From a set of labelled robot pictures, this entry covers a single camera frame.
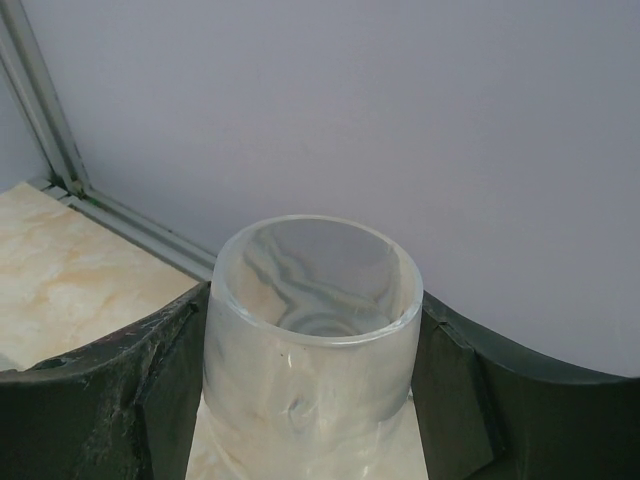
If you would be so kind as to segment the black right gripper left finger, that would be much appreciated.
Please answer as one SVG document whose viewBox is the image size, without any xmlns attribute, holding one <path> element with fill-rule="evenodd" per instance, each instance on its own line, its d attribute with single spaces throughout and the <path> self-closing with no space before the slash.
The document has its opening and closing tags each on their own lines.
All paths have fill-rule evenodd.
<svg viewBox="0 0 640 480">
<path fill-rule="evenodd" d="M 4 479 L 183 479 L 202 392 L 210 294 L 1 374 Z"/>
</svg>

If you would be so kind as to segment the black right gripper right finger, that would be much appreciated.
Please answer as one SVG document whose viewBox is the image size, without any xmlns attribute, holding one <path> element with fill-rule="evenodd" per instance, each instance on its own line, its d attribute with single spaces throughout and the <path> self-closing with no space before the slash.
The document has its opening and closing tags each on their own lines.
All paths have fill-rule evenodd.
<svg viewBox="0 0 640 480">
<path fill-rule="evenodd" d="M 639 380 L 543 355 L 423 297 L 412 378 L 431 479 L 636 479 Z"/>
</svg>

